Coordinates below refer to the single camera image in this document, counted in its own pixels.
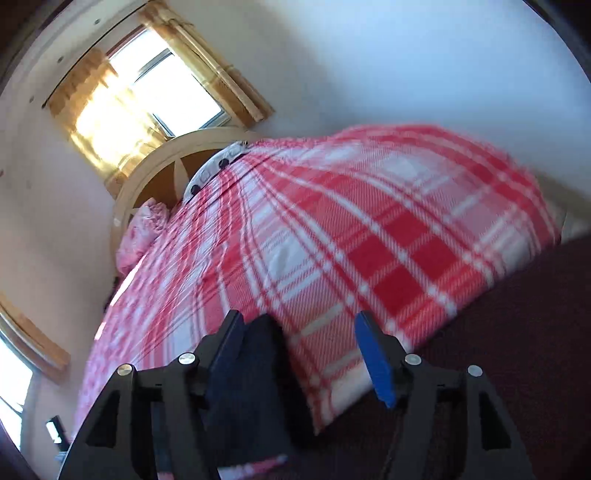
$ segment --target wooden frame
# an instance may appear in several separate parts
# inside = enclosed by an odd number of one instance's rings
[[[154,197],[172,207],[171,203],[183,198],[190,178],[211,155],[236,141],[259,138],[240,127],[206,128],[173,138],[149,154],[129,176],[115,201],[111,227],[113,258],[130,219],[144,201]]]

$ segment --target bed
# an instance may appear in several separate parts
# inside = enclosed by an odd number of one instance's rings
[[[260,141],[214,128],[171,140],[134,171],[113,248],[143,201],[172,207],[212,154],[240,140],[247,155],[180,208],[111,302],[76,426],[118,365],[165,365],[235,308],[279,320],[321,431],[371,388],[358,311],[412,351],[559,238],[532,175],[437,127]]]

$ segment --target pink pillow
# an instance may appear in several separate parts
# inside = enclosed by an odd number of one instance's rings
[[[168,222],[168,209],[155,199],[145,202],[137,211],[115,254],[117,270],[123,275],[131,272],[150,246],[160,236]]]

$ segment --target black object on windowsill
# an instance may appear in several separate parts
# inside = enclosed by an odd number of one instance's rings
[[[61,420],[58,415],[53,417],[46,423],[47,431],[56,444],[57,449],[60,452],[67,452],[70,449],[70,442],[66,436],[66,430],[61,424]]]

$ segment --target blue gripper pad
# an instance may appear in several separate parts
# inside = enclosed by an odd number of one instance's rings
[[[375,323],[371,314],[359,312],[355,317],[355,338],[361,349],[363,360],[369,371],[374,390],[378,398],[388,408],[396,405],[396,389],[394,387],[393,366],[380,345],[380,337],[384,335]]]

